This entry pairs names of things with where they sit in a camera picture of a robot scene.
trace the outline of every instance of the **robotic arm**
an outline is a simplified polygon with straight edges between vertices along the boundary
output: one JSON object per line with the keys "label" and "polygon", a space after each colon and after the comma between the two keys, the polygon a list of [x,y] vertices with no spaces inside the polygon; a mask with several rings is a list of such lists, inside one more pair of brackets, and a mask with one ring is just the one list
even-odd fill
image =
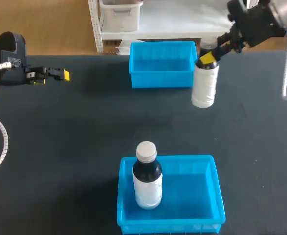
{"label": "robotic arm", "polygon": [[[214,103],[219,66],[216,63],[232,50],[241,53],[246,46],[254,47],[271,37],[284,37],[287,32],[287,0],[260,0],[247,9],[242,0],[231,0],[228,18],[233,22],[225,33],[203,49],[196,64],[192,104],[208,108]],[[287,100],[287,56],[282,83],[282,99]]]}
{"label": "robotic arm", "polygon": [[287,0],[260,0],[247,9],[242,0],[231,0],[228,18],[234,24],[229,33],[218,37],[218,46],[200,57],[203,64],[219,61],[232,50],[241,53],[271,37],[284,37],[287,32]]}
{"label": "robotic arm", "polygon": [[32,67],[27,62],[26,44],[22,35],[5,32],[0,36],[0,64],[10,62],[14,69],[0,71],[0,85],[44,84],[53,77],[69,81],[69,73],[61,68]]}

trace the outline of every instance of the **white shelf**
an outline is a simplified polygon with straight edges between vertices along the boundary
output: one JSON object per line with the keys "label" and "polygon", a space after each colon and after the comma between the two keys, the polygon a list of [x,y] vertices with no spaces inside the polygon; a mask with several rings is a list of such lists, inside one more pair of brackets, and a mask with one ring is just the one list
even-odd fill
{"label": "white shelf", "polygon": [[226,3],[228,1],[144,0],[138,31],[108,32],[103,23],[102,39],[174,39],[220,36],[228,32],[232,25],[227,18]]}

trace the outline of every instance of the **brown floor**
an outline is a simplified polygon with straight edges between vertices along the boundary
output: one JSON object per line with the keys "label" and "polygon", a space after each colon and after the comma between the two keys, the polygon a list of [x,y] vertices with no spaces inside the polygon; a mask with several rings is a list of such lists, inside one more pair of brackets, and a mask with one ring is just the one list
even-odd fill
{"label": "brown floor", "polygon": [[[0,35],[23,35],[28,54],[96,54],[88,0],[0,0]],[[275,38],[251,50],[284,50]]]}

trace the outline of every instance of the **black table mat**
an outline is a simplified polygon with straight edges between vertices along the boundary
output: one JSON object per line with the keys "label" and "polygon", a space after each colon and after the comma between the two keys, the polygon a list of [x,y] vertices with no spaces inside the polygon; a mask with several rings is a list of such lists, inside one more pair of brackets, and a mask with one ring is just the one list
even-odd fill
{"label": "black table mat", "polygon": [[[125,56],[35,56],[71,82],[0,88],[9,151],[0,167],[0,235],[121,234],[120,159],[141,141],[159,155],[215,158],[221,234],[287,234],[287,102],[283,52],[221,61],[213,107],[190,89],[133,90]],[[2,151],[0,132],[0,153]]]}

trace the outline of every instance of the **dark bottle neck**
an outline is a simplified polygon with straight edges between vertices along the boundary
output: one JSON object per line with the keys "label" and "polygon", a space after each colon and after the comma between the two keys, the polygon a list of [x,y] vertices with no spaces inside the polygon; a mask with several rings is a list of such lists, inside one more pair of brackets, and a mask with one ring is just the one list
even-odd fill
{"label": "dark bottle neck", "polygon": [[[201,48],[199,58],[206,55],[209,52],[211,52],[211,50]],[[211,69],[214,69],[218,66],[218,62],[213,62],[213,63],[207,64],[207,65],[204,65],[201,62],[201,60],[198,59],[198,61],[196,62],[196,66],[200,69],[211,70]]]}
{"label": "dark bottle neck", "polygon": [[161,176],[162,167],[157,159],[150,163],[137,160],[133,165],[133,174],[142,182],[153,182]]}

